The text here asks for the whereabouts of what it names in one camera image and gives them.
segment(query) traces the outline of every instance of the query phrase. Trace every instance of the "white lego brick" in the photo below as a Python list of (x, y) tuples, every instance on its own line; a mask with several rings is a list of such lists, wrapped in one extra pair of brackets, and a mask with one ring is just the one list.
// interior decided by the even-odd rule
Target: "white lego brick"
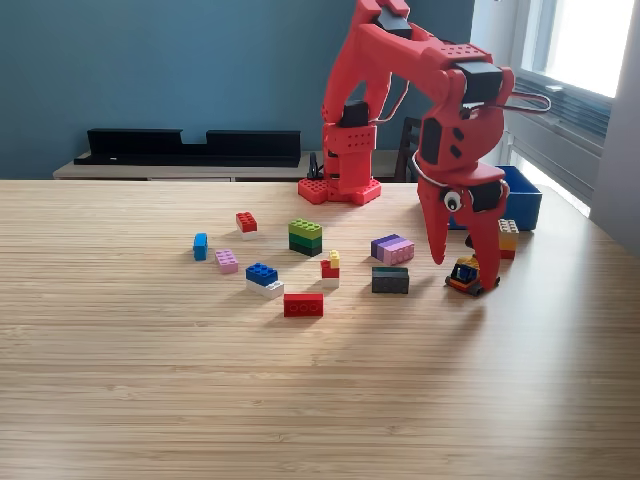
[(240, 232), (240, 236), (242, 237), (242, 240), (253, 240), (255, 238), (258, 237), (258, 232), (243, 232), (242, 230), (240, 230), (238, 228), (238, 231)]
[(340, 286), (339, 278), (323, 278), (322, 288), (338, 288)]
[(270, 300), (274, 300), (284, 295), (284, 283), (279, 281), (273, 282), (272, 284), (263, 287), (262, 285), (258, 285), (257, 283), (247, 279), (247, 289), (251, 290), (252, 292), (259, 293), (263, 297), (266, 297)]

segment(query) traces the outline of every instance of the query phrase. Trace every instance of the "white wall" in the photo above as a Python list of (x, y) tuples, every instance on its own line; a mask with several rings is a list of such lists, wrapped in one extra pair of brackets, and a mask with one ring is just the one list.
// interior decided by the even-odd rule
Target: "white wall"
[(471, 43), (493, 54), (499, 66), (511, 64), (518, 0), (476, 0)]
[(640, 0), (636, 0), (591, 210), (591, 219), (636, 255), (640, 255), (639, 85)]

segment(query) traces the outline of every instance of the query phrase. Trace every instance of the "pink lego brick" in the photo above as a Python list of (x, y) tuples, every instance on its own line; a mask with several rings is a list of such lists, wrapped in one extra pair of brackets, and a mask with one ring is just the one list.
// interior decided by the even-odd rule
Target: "pink lego brick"
[(384, 249), (384, 258), (382, 260), (386, 265), (397, 265), (398, 263), (411, 260), (415, 253), (415, 245), (409, 240), (396, 243)]
[(216, 250), (216, 261), (222, 273), (236, 273), (238, 260), (231, 250)]

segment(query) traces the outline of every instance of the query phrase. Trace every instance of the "green lego brick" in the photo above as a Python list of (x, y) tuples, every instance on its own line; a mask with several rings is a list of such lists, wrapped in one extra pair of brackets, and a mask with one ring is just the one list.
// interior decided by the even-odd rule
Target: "green lego brick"
[(322, 237), (322, 227), (317, 223), (307, 222), (302, 218), (298, 218), (289, 223), (289, 233), (309, 240), (315, 240), (316, 238)]
[(409, 269), (405, 267), (373, 267), (372, 272), (399, 272), (409, 274)]
[(318, 237), (315, 240), (309, 240), (308, 238), (301, 237), (300, 235), (296, 235), (295, 233), (290, 233), (289, 241), (307, 248), (316, 248), (322, 246), (322, 237)]
[(289, 241), (289, 250), (293, 250), (294, 252), (302, 253), (307, 257), (315, 257), (322, 253), (322, 246), (316, 248), (307, 248), (299, 245), (297, 243), (293, 243)]

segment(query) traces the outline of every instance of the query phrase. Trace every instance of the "googly eye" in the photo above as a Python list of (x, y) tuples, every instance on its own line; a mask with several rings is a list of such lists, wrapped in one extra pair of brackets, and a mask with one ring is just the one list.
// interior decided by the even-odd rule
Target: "googly eye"
[(458, 192), (448, 192), (444, 196), (444, 204), (451, 213), (455, 213), (462, 208), (462, 199)]

